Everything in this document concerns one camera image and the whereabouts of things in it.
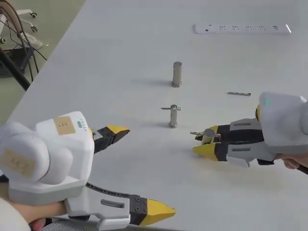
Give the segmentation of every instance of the gray plastic part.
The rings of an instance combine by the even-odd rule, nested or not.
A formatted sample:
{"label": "gray plastic part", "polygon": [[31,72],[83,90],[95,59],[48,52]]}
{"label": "gray plastic part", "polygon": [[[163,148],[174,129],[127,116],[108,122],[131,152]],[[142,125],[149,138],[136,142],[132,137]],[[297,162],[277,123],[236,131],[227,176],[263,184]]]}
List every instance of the gray plastic part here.
{"label": "gray plastic part", "polygon": [[229,145],[227,156],[240,158],[248,162],[254,159],[272,161],[276,154],[270,153],[267,145],[264,142]]}
{"label": "gray plastic part", "polygon": [[296,146],[269,146],[271,153],[305,154],[308,153],[308,143]]}
{"label": "gray plastic part", "polygon": [[[230,123],[230,130],[255,129],[262,130],[260,122],[256,119],[241,119]],[[278,152],[272,152],[264,142],[229,145],[227,159],[234,157],[243,159],[247,163],[254,159],[272,161]]]}
{"label": "gray plastic part", "polygon": [[129,198],[111,196],[84,187],[77,197],[64,201],[71,217],[95,215],[99,219],[129,218]]}
{"label": "gray plastic part", "polygon": [[230,131],[242,129],[262,130],[260,122],[256,119],[240,119],[230,123]]}
{"label": "gray plastic part", "polygon": [[27,205],[46,205],[57,201],[63,201],[67,197],[78,196],[84,185],[75,186],[72,188],[57,188],[56,191],[33,193],[19,191],[9,188],[9,198],[11,201]]}

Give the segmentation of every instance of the teal indicator light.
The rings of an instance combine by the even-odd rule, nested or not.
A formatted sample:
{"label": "teal indicator light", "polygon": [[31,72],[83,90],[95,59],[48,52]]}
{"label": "teal indicator light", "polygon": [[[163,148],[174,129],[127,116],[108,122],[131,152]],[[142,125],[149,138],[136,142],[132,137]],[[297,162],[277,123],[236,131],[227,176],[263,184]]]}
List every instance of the teal indicator light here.
{"label": "teal indicator light", "polygon": [[78,127],[82,128],[82,124],[80,121],[77,122],[78,123]]}

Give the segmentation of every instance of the metal cylinder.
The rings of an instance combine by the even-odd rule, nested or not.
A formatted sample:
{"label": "metal cylinder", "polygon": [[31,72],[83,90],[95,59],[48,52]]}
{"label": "metal cylinder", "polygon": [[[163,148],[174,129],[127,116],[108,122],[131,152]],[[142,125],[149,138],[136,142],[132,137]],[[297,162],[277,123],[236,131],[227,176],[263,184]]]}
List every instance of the metal cylinder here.
{"label": "metal cylinder", "polygon": [[173,80],[172,86],[174,88],[179,88],[182,85],[182,63],[175,62],[173,64]]}
{"label": "metal cylinder", "polygon": [[213,129],[207,128],[204,130],[202,137],[202,145],[207,143],[212,143],[215,138],[215,131]]}
{"label": "metal cylinder", "polygon": [[178,111],[180,111],[181,108],[176,106],[175,104],[171,105],[170,107],[170,123],[169,126],[171,128],[176,128],[178,126]]}

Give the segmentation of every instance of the small metal rod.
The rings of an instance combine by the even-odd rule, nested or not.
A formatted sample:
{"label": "small metal rod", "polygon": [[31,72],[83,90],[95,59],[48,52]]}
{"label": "small metal rod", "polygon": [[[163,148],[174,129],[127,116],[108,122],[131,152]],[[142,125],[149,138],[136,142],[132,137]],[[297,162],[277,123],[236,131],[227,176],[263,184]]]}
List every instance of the small metal rod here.
{"label": "small metal rod", "polygon": [[174,88],[179,88],[180,86],[182,86],[182,63],[181,62],[175,62],[173,64],[172,86]]}
{"label": "small metal rod", "polygon": [[176,128],[178,126],[178,111],[182,110],[177,105],[173,104],[170,107],[162,107],[162,110],[170,110],[170,122],[169,127]]}
{"label": "small metal rod", "polygon": [[197,135],[197,136],[203,136],[202,145],[212,143],[214,141],[214,138],[218,138],[219,142],[221,142],[221,135],[219,133],[215,133],[215,131],[210,128],[205,129],[204,132],[191,131],[190,134]]}
{"label": "small metal rod", "polygon": [[251,96],[251,93],[228,92],[229,95]]}
{"label": "small metal rod", "polygon": [[215,131],[213,129],[207,128],[204,130],[203,137],[202,137],[202,144],[212,143],[215,138]]}

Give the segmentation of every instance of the clothing sleeve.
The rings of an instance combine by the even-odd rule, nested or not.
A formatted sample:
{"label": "clothing sleeve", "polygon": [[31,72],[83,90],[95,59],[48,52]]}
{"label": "clothing sleeve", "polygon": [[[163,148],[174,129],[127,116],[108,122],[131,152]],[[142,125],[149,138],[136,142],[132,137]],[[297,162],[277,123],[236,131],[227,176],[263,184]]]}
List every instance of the clothing sleeve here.
{"label": "clothing sleeve", "polygon": [[30,227],[23,216],[2,198],[0,198],[0,230],[30,231]]}

